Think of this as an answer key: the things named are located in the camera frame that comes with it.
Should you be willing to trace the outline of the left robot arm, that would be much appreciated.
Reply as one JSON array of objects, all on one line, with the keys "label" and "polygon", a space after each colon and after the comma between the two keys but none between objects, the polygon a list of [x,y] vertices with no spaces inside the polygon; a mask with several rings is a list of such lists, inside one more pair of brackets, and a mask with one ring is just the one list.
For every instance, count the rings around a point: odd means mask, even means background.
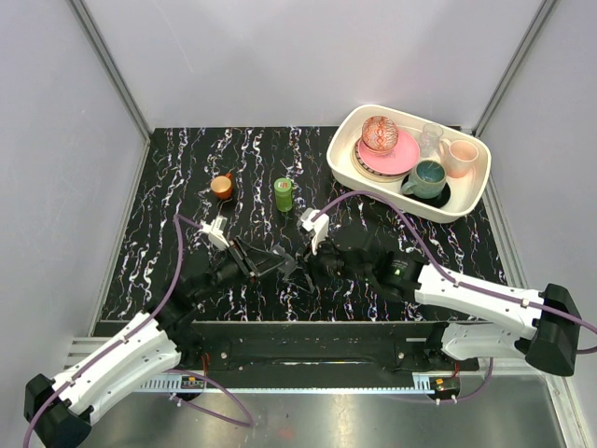
[{"label": "left robot arm", "polygon": [[213,264],[203,258],[194,273],[174,281],[165,303],[150,302],[119,333],[52,378],[37,374],[25,387],[25,437],[47,447],[77,447],[118,401],[170,369],[189,370],[206,359],[193,327],[202,300],[237,284],[292,269],[279,246],[256,248],[235,238]]}]

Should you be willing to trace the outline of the clear weekly pill organizer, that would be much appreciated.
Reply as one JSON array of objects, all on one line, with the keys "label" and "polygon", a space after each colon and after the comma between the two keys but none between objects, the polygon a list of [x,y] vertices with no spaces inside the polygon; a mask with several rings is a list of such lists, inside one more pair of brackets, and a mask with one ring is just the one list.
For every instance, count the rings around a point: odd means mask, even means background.
[{"label": "clear weekly pill organizer", "polygon": [[299,267],[297,259],[288,254],[281,245],[274,245],[271,253],[278,258],[275,270],[283,275],[284,280],[290,279]]}]

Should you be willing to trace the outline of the green pill bottle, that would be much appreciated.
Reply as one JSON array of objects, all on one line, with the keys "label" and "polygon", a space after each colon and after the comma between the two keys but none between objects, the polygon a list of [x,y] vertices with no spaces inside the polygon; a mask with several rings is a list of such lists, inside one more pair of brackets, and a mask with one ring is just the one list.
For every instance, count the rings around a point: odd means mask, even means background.
[{"label": "green pill bottle", "polygon": [[286,177],[274,181],[274,197],[276,207],[280,212],[286,213],[293,208],[293,182]]}]

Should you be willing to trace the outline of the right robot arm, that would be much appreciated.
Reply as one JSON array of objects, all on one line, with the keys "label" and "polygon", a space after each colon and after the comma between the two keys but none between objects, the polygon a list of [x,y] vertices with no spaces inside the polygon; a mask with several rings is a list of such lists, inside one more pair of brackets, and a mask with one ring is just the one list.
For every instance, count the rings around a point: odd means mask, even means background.
[{"label": "right robot arm", "polygon": [[444,370],[474,357],[522,358],[556,376],[575,372],[580,314],[570,292],[498,285],[449,273],[418,254],[383,248],[341,248],[325,239],[301,255],[310,283],[327,278],[366,281],[379,298],[415,302],[472,315],[477,324],[447,324],[423,347],[426,364]]}]

